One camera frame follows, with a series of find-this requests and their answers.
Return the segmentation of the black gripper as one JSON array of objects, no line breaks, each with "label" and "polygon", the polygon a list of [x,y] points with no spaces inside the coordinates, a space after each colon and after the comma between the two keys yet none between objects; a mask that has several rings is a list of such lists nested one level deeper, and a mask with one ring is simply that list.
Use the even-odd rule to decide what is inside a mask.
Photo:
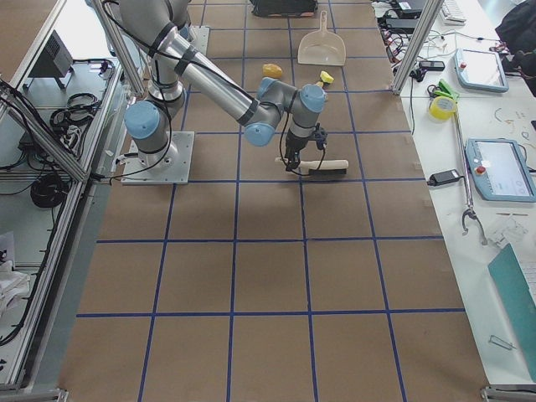
[{"label": "black gripper", "polygon": [[308,128],[292,123],[286,133],[284,157],[286,158],[287,171],[299,168],[301,163],[300,151],[309,142],[314,142],[319,151],[324,151],[327,145],[327,132],[325,129],[319,123]]}]

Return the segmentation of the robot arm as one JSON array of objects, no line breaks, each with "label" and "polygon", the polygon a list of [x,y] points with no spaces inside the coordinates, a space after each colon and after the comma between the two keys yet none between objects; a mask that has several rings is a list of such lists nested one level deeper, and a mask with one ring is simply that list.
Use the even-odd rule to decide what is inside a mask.
[{"label": "robot arm", "polygon": [[171,99],[186,80],[232,116],[257,147],[267,145],[284,121],[288,128],[280,159],[288,172],[302,167],[301,151],[309,143],[326,150],[327,133],[318,121],[326,103],[324,89],[314,84],[296,88],[265,77],[256,95],[248,94],[188,40],[188,2],[116,1],[105,14],[150,59],[154,98]]}]

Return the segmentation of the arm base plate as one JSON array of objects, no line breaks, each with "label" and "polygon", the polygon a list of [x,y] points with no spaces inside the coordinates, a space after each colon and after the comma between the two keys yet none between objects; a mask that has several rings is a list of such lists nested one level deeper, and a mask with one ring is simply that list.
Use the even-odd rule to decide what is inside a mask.
[{"label": "arm base plate", "polygon": [[209,45],[210,27],[190,25],[186,27],[189,43],[202,54],[207,54]]},{"label": "arm base plate", "polygon": [[187,184],[189,179],[195,133],[173,131],[167,153],[164,147],[152,155],[139,153],[134,140],[129,152],[137,155],[128,158],[124,165],[121,183],[125,185]]}]

